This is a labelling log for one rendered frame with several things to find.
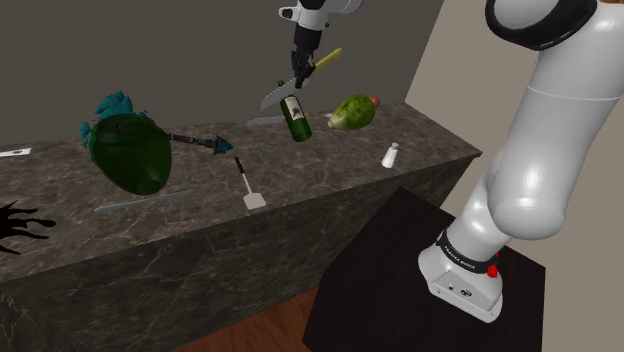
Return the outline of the yellow-handled serrated knife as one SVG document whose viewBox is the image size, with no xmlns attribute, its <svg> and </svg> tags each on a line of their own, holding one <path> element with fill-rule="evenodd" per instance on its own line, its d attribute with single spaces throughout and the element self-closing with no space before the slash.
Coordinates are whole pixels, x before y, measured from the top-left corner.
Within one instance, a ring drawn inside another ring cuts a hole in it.
<svg viewBox="0 0 624 352">
<path fill-rule="evenodd" d="M 315 63 L 316 69 L 319 70 L 322 67 L 326 66 L 328 63 L 340 58 L 342 56 L 342 53 L 342 48 L 335 49 L 330 54 L 326 55 L 324 58 L 320 59 L 318 62 Z M 296 81 L 297 78 L 293 77 L 292 79 L 288 80 L 283 85 L 272 91 L 270 94 L 268 94 L 260 104 L 260 111 L 263 111 L 273 106 L 274 104 L 279 103 L 287 96 L 293 94 L 297 90 Z"/>
</svg>

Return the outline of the dark green wine bottle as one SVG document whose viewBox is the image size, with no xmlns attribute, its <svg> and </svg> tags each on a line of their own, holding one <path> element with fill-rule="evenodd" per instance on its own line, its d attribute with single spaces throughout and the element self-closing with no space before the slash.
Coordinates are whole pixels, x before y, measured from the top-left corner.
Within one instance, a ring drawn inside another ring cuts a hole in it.
<svg viewBox="0 0 624 352">
<path fill-rule="evenodd" d="M 293 140 L 296 142 L 308 140 L 312 136 L 312 130 L 298 98 L 290 94 L 280 101 L 280 107 Z"/>
</svg>

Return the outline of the white salt shaker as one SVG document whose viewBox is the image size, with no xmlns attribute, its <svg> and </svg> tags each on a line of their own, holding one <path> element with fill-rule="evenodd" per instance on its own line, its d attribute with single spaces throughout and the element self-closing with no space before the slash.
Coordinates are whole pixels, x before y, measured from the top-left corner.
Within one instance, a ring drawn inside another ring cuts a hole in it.
<svg viewBox="0 0 624 352">
<path fill-rule="evenodd" d="M 381 165 L 384 168 L 392 168 L 394 166 L 397 154 L 398 154 L 398 147 L 399 144 L 397 142 L 393 142 L 390 147 L 388 148 L 388 150 L 386 151 L 382 161 L 381 161 Z"/>
</svg>

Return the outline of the black robot stand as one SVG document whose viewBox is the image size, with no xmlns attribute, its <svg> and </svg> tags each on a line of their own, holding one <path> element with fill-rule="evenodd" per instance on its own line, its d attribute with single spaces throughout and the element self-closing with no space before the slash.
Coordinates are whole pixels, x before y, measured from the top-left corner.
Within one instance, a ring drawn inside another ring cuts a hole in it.
<svg viewBox="0 0 624 352">
<path fill-rule="evenodd" d="M 500 316 L 484 323 L 434 297 L 419 253 L 453 218 L 398 188 L 322 275 L 303 342 L 311 352 L 542 352 L 546 270 L 500 252 Z"/>
</svg>

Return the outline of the black spiky object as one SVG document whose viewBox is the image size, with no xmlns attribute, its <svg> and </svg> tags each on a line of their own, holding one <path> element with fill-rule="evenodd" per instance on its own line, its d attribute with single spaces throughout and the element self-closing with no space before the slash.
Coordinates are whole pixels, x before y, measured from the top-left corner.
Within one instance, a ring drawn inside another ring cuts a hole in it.
<svg viewBox="0 0 624 352">
<path fill-rule="evenodd" d="M 13 218 L 15 214 L 34 214 L 37 208 L 19 209 L 14 208 L 16 201 L 0 207 L 0 240 L 10 237 L 27 237 L 30 239 L 48 239 L 46 235 L 38 235 L 28 231 L 28 225 L 35 223 L 46 228 L 57 225 L 54 220 L 40 218 Z"/>
</svg>

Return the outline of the black-handled white spatula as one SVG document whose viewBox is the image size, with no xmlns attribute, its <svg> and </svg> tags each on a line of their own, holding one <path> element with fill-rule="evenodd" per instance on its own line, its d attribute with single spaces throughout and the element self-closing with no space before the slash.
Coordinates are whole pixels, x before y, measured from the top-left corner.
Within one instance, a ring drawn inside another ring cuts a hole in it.
<svg viewBox="0 0 624 352">
<path fill-rule="evenodd" d="M 238 167 L 238 170 L 243 178 L 246 190 L 247 190 L 247 194 L 243 196 L 243 201 L 247 207 L 248 210 L 253 210 L 253 209 L 258 209 L 261 207 L 264 207 L 266 205 L 266 201 L 264 199 L 264 197 L 258 193 L 258 192 L 254 192 L 249 184 L 249 181 L 247 179 L 245 170 L 243 168 L 242 163 L 240 162 L 240 159 L 238 157 L 234 158 L 235 163 Z"/>
</svg>

